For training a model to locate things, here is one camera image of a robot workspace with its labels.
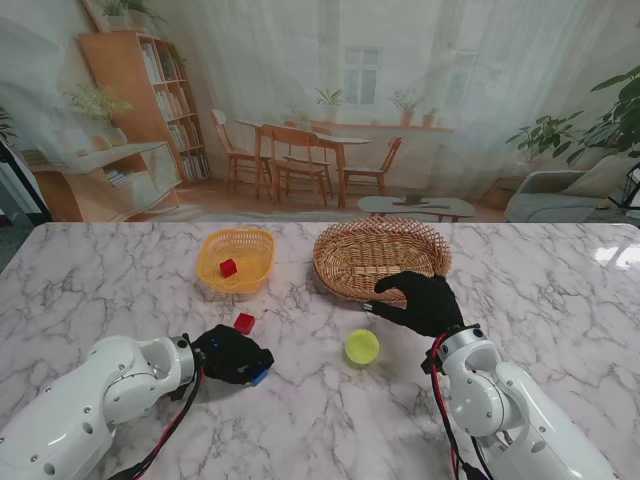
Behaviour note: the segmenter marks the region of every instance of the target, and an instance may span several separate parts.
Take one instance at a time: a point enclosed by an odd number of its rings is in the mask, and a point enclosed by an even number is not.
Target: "curtain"
[[[589,86],[637,61],[620,56],[608,71],[589,68],[593,53],[606,45],[603,39],[619,35],[619,25],[608,21],[613,14],[640,18],[640,5],[631,0],[191,0],[175,7],[189,38],[175,38],[202,64],[212,101],[227,118],[321,120],[315,89],[343,89],[348,102],[338,108],[334,134],[372,139],[349,148],[348,163],[379,167],[386,142],[401,135],[388,185],[473,199],[522,160],[515,146],[505,145],[519,127],[543,114],[573,113],[569,108],[585,98],[594,115],[604,113],[597,102],[606,98],[587,97]],[[629,38],[637,36],[637,30],[625,28]],[[637,45],[637,39],[627,43]],[[577,84],[580,91],[572,91]],[[398,128],[400,112],[389,101],[396,90],[407,90],[420,102],[413,128]],[[575,101],[567,101],[572,95]],[[417,128],[434,108],[437,128]],[[236,128],[235,134],[251,150],[252,132]]]

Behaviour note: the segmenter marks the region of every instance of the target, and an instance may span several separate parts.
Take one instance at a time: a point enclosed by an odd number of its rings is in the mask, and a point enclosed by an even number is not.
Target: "printed backdrop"
[[[0,59],[56,220],[581,222],[640,161],[637,0],[5,0]]]

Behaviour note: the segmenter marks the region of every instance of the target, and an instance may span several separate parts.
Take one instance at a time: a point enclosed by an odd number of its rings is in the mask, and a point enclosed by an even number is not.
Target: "wooden chair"
[[[284,122],[284,126],[285,127],[296,127],[296,123],[295,122]],[[329,130],[328,128],[322,128],[322,127],[311,127],[311,131],[315,132],[315,133],[322,133],[324,135],[331,135],[331,130]],[[331,187],[331,177],[329,176],[329,165],[331,165],[328,161],[327,161],[327,149],[323,148],[322,150],[324,150],[324,162],[322,161],[315,161],[313,162],[313,164],[316,167],[323,167],[324,168],[324,175],[325,178],[327,180],[327,187],[329,188],[329,195],[331,196],[331,200],[333,200],[333,188]],[[302,158],[298,158],[298,157],[294,157],[291,155],[291,145],[289,145],[289,156],[285,156],[284,157],[285,160],[287,160],[288,162],[297,162],[297,163],[306,163],[307,161],[302,159]],[[285,182],[285,189],[284,189],[284,194],[285,195],[289,195],[289,174],[287,174],[287,179]]]
[[[229,134],[225,124],[227,123],[227,117],[222,110],[211,110],[211,116],[213,117],[213,123],[216,126],[218,137],[224,148],[224,153],[227,156],[227,174],[225,175],[225,186],[229,190],[229,179],[231,177],[231,171],[233,171],[233,188],[238,187],[238,171],[253,172],[255,174],[256,159],[253,153],[249,153],[240,147],[231,143]],[[269,168],[269,157],[260,157],[260,164],[262,173],[265,178],[265,187],[269,192],[269,185],[271,184],[271,169]],[[269,185],[266,184],[266,178],[269,177]]]
[[[344,188],[345,190],[349,187],[349,177],[373,177],[376,179],[378,183],[378,188],[380,189],[380,195],[387,194],[387,187],[384,183],[384,176],[391,168],[391,164],[393,163],[393,159],[396,157],[396,153],[398,153],[398,149],[400,148],[400,144],[402,143],[402,137],[393,137],[389,140],[389,153],[382,162],[382,167],[380,169],[369,168],[369,167],[345,167],[344,168]],[[375,185],[373,182],[368,181],[358,181],[351,182],[352,185]]]
[[[282,174],[286,174],[287,181],[301,181],[311,183],[316,200],[327,205],[327,197],[324,193],[323,176],[324,168],[314,165],[311,155],[311,147],[319,146],[318,137],[315,133],[293,128],[279,127],[277,125],[264,125],[264,134],[271,140],[271,168],[273,169],[273,195],[280,201],[280,180]],[[305,147],[307,159],[296,159],[289,155],[283,155],[284,160],[276,159],[276,143],[285,143],[298,147]]]

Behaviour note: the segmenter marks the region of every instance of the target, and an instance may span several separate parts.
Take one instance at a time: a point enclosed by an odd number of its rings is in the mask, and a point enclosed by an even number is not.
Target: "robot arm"
[[[500,359],[480,329],[451,335],[437,353],[450,379],[449,415],[475,437],[494,480],[618,478],[538,384]],[[507,432],[504,441],[501,432]]]
[[[116,425],[141,416],[193,375],[193,352],[182,337],[97,342],[85,363],[0,433],[0,478],[84,478],[111,446]]]
[[[111,446],[117,425],[140,417],[164,394],[181,398],[195,376],[181,415],[186,413],[201,378],[196,365],[211,378],[256,384],[273,361],[269,350],[224,325],[192,344],[182,337],[105,338],[80,367],[45,388],[0,432],[0,479],[82,480]],[[117,478],[133,478],[130,470]]]
[[[372,300],[365,304],[365,310],[438,339],[434,343],[436,352],[428,352],[423,369],[437,378],[440,363],[449,377],[448,416],[475,440],[478,455],[493,480],[619,478],[604,456],[524,370],[503,362],[496,346],[478,326],[465,326],[444,277],[402,272],[381,279],[375,292],[390,288],[404,293],[405,309]],[[432,383],[438,406],[447,418],[436,392],[438,382]],[[457,451],[448,420],[445,428]],[[475,468],[473,475],[485,478]]]

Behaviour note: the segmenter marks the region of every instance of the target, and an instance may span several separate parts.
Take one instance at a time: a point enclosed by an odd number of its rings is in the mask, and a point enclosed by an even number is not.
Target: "yellow ball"
[[[347,337],[344,350],[352,362],[367,365],[378,356],[380,343],[373,333],[362,328],[351,332]]]

